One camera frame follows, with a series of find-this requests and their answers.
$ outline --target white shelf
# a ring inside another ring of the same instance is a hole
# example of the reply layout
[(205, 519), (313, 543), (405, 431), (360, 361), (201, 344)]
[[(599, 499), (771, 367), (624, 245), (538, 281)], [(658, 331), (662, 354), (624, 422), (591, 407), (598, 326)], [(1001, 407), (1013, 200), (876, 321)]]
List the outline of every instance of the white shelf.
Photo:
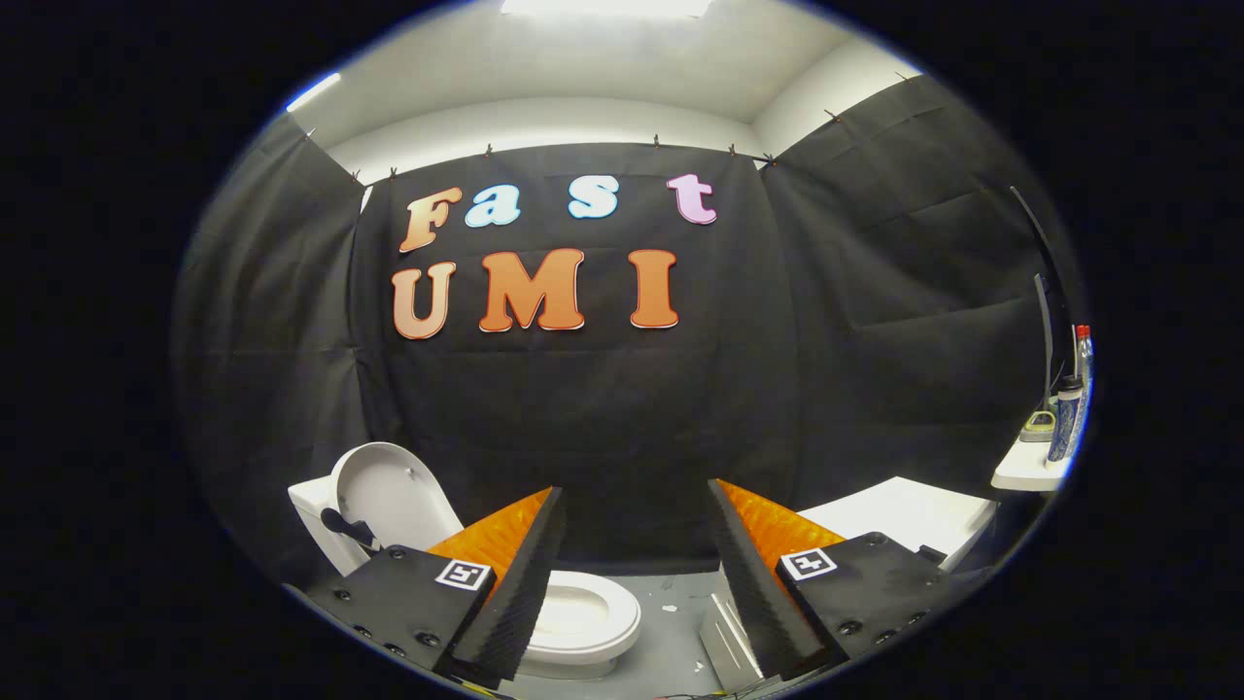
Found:
[(994, 470), (994, 479), (990, 484), (994, 489), (1010, 491), (1057, 491), (1071, 460), (1046, 466), (1045, 456), (1049, 454), (1049, 443), (1020, 443), (1016, 440), (1006, 456), (1003, 458), (1001, 464)]

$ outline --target toilet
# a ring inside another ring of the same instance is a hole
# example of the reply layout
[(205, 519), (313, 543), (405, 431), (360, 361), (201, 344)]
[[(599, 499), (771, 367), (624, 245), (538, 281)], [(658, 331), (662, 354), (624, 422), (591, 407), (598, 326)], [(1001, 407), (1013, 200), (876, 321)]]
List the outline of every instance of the toilet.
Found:
[[(290, 500), (316, 545), (341, 576), (371, 557), (358, 541), (332, 532), (321, 515), (364, 522), (372, 551), (402, 545), (429, 550), (463, 530), (428, 467), (408, 450), (368, 443), (337, 460), (332, 474), (289, 487)], [(551, 572), (544, 606), (519, 674), (585, 680), (613, 670), (639, 638), (639, 602), (617, 583), (580, 572)]]

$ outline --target white wall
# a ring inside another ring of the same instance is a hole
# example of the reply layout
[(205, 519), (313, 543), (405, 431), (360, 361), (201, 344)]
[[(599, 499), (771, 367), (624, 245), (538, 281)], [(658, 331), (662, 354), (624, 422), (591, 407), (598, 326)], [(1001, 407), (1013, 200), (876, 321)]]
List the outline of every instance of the white wall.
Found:
[(780, 154), (848, 107), (922, 71), (868, 41), (852, 37), (795, 78), (751, 122), (764, 149)]
[(554, 143), (652, 143), (697, 145), (759, 155), (749, 124), (651, 102), (592, 97), (508, 99), (444, 109), (357, 136), (328, 149), (358, 182), (484, 152)]

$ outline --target ceiling light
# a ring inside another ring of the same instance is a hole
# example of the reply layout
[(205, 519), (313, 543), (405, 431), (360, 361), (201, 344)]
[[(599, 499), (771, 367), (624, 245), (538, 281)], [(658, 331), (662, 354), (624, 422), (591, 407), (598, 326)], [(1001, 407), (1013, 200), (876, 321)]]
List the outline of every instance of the ceiling light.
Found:
[(713, 0), (505, 0), (503, 15), (698, 17)]
[(312, 97), (315, 97), (316, 94), (320, 94), (325, 90), (328, 90), (328, 87), (331, 87), (338, 80), (341, 80), (341, 73), (332, 73), (331, 76), (321, 80), (320, 82), (317, 82), (315, 85), (315, 87), (312, 87), (311, 90), (307, 90), (302, 94), (299, 94), (297, 99), (290, 102), (290, 106), (286, 107), (285, 111), (286, 112), (292, 112), (294, 109), (297, 109), (302, 104), (306, 104), (307, 102), (311, 101)]

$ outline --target pink letter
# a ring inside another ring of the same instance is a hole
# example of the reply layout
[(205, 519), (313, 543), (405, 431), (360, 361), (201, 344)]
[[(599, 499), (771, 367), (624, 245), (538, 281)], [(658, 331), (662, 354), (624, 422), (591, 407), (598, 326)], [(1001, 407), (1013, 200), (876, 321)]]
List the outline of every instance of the pink letter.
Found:
[(692, 173), (675, 177), (666, 183), (678, 195), (678, 213), (693, 224), (710, 224), (717, 220), (714, 209), (705, 209), (702, 204), (702, 195), (713, 194), (713, 185), (700, 184), (699, 178)]

